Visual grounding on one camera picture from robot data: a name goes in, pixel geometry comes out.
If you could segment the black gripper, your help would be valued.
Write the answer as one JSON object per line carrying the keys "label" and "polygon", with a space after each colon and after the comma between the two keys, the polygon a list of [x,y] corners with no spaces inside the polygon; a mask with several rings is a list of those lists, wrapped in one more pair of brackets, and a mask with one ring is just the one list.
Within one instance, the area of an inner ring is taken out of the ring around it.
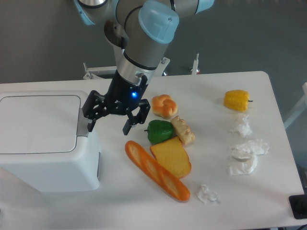
{"label": "black gripper", "polygon": [[92,132],[97,119],[109,114],[128,116],[122,130],[125,136],[134,125],[145,122],[150,105],[142,96],[149,79],[141,73],[141,77],[137,80],[140,82],[131,83],[116,71],[105,95],[95,90],[90,92],[82,107],[84,117],[88,118],[88,132]]}

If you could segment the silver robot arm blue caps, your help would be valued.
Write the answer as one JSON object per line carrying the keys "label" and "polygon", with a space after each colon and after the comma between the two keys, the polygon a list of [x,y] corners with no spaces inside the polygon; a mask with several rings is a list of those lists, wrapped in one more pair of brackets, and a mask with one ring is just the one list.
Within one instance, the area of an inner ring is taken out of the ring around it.
{"label": "silver robot arm blue caps", "polygon": [[109,114],[126,115],[127,135],[145,122],[150,110],[144,99],[147,86],[157,72],[182,17],[213,6],[211,0],[113,0],[114,19],[105,24],[105,36],[121,54],[106,94],[91,91],[83,105],[83,116],[92,131],[96,121]]}

